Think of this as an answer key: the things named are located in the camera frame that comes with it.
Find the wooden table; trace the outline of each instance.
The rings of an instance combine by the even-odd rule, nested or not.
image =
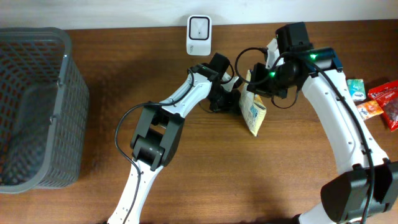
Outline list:
[[[242,49],[266,46],[281,26],[214,26],[212,55],[220,52],[234,62]],[[398,21],[311,22],[307,29],[315,47],[336,50],[347,78],[363,78],[368,89],[398,78]],[[130,170],[113,142],[120,116],[138,103],[165,99],[184,82],[188,67],[210,61],[187,55],[185,32],[185,27],[68,31],[91,100],[80,178],[65,189],[0,195],[0,223],[98,223],[112,214]],[[247,53],[241,73],[263,60],[260,53]],[[289,104],[293,94],[278,103]],[[263,100],[268,112],[256,138],[242,117],[194,108],[141,220],[251,223],[292,217],[316,205],[321,187],[337,176],[316,113],[302,93],[289,110]],[[128,117],[119,134],[129,154],[139,115]],[[381,117],[366,124],[390,159],[398,160],[398,132],[391,133]],[[393,220],[397,205],[368,223]]]

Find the snack bag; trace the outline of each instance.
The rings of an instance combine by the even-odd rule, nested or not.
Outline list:
[[[369,90],[368,96],[384,110],[383,118],[390,130],[398,128],[398,80]]]
[[[246,79],[250,80],[251,73],[248,70]],[[261,127],[262,121],[264,120],[267,108],[262,103],[259,95],[248,91],[248,84],[245,83],[242,89],[241,98],[239,99],[239,106],[242,111],[243,118],[248,125],[250,132],[257,136],[258,131]]]
[[[366,99],[365,85],[362,79],[347,80],[347,86],[353,101],[364,101]]]
[[[356,108],[358,109],[363,120],[383,113],[383,109],[381,109],[376,100],[363,103],[356,106]]]

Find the black cable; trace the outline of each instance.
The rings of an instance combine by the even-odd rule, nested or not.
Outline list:
[[[365,224],[366,223],[366,219],[368,217],[368,213],[369,213],[369,206],[371,204],[371,200],[373,198],[373,194],[374,194],[374,184],[375,184],[375,172],[374,172],[374,164],[373,164],[373,159],[372,159],[372,155],[371,155],[371,151],[369,149],[368,146],[368,142],[366,141],[366,137],[365,134],[362,130],[362,127],[357,119],[357,117],[355,116],[354,112],[351,110],[351,108],[349,107],[349,105],[347,104],[347,101],[345,99],[345,97],[343,97],[341,95],[341,93],[338,91],[337,87],[335,86],[335,84],[333,84],[332,80],[330,80],[329,76],[325,73],[325,71],[323,71],[318,65],[316,65],[315,63],[304,59],[304,58],[300,58],[298,56],[295,56],[295,58],[310,64],[311,66],[313,66],[318,72],[320,72],[323,77],[326,79],[326,81],[329,83],[329,85],[331,86],[331,88],[333,89],[333,91],[336,93],[338,99],[342,102],[342,104],[344,105],[344,107],[346,108],[346,110],[348,111],[349,115],[352,117],[356,128],[358,129],[359,135],[361,136],[361,140],[363,142],[363,146],[365,148],[365,153],[366,153],[366,157],[368,158],[368,162],[369,162],[369,171],[370,171],[370,186],[369,186],[369,193],[368,193],[368,199],[366,201],[365,204],[365,208],[362,214],[362,220],[361,220],[361,224]]]
[[[296,90],[296,96],[295,96],[295,98],[294,98],[293,103],[292,103],[290,106],[281,107],[281,106],[276,105],[276,104],[275,104],[275,101],[274,101],[274,95],[271,97],[271,103],[272,103],[274,106],[278,107],[279,109],[291,108],[294,104],[296,104],[297,98],[299,97],[299,92],[300,92],[300,89],[297,88],[297,90]]]
[[[263,54],[267,54],[267,48],[263,48],[263,47],[249,47],[249,48],[247,48],[247,49],[242,50],[242,52],[239,53],[239,55],[236,57],[236,60],[235,60],[235,72],[236,72],[236,75],[237,75],[240,79],[242,79],[243,82],[245,82],[245,83],[247,83],[247,84],[258,85],[258,84],[264,83],[265,81],[268,80],[269,76],[266,76],[263,80],[260,80],[260,81],[258,81],[258,82],[250,82],[250,81],[247,81],[245,78],[243,78],[243,77],[241,76],[241,74],[239,74],[239,70],[238,70],[238,61],[239,61],[239,59],[241,58],[242,54],[244,54],[245,52],[247,52],[247,51],[249,51],[249,50],[258,50],[258,51],[260,51],[260,52],[263,53]]]
[[[188,73],[191,75],[191,78],[192,78],[191,84],[190,84],[190,86],[189,86],[189,89],[188,89],[178,100],[174,101],[174,100],[172,99],[172,102],[171,102],[171,103],[153,103],[153,102],[148,102],[148,103],[141,103],[141,104],[138,104],[138,105],[136,105],[136,106],[133,106],[132,108],[130,108],[129,110],[127,110],[127,111],[125,112],[125,114],[120,118],[118,125],[116,126],[116,129],[115,129],[115,132],[114,132],[114,144],[115,144],[115,146],[116,146],[116,149],[118,149],[119,152],[122,154],[122,156],[124,156],[124,157],[134,166],[134,168],[136,168],[136,170],[137,170],[137,186],[136,186],[136,191],[135,191],[135,193],[134,193],[134,198],[133,198],[133,200],[132,200],[130,209],[129,209],[129,211],[127,212],[127,215],[126,215],[126,217],[125,217],[124,220],[123,220],[123,224],[126,223],[126,220],[127,220],[128,216],[130,215],[130,212],[131,212],[131,210],[132,210],[132,208],[133,208],[133,206],[134,206],[134,203],[136,202],[137,193],[138,193],[138,188],[139,188],[139,182],[141,181],[141,171],[140,171],[139,167],[137,166],[137,164],[136,164],[132,159],[130,159],[130,157],[127,156],[126,153],[124,153],[124,152],[122,151],[122,149],[119,147],[119,143],[118,143],[118,134],[119,134],[120,127],[121,127],[121,125],[122,125],[124,119],[126,119],[127,115],[129,115],[129,114],[130,114],[131,112],[133,112],[135,109],[140,108],[141,106],[172,106],[172,105],[175,105],[176,103],[178,103],[179,101],[181,101],[184,97],[186,97],[186,95],[189,93],[189,91],[191,91],[191,89],[192,89],[192,87],[193,87],[193,83],[194,83],[195,77],[193,76],[193,72],[192,72],[190,69],[188,69]]]
[[[231,67],[231,70],[232,70],[231,78],[230,78],[228,81],[223,81],[223,80],[222,80],[223,77],[221,77],[221,82],[220,82],[220,84],[227,84],[227,83],[229,83],[230,81],[232,81],[232,79],[234,78],[234,76],[235,76],[234,68],[232,67],[231,63],[229,63],[229,66]]]

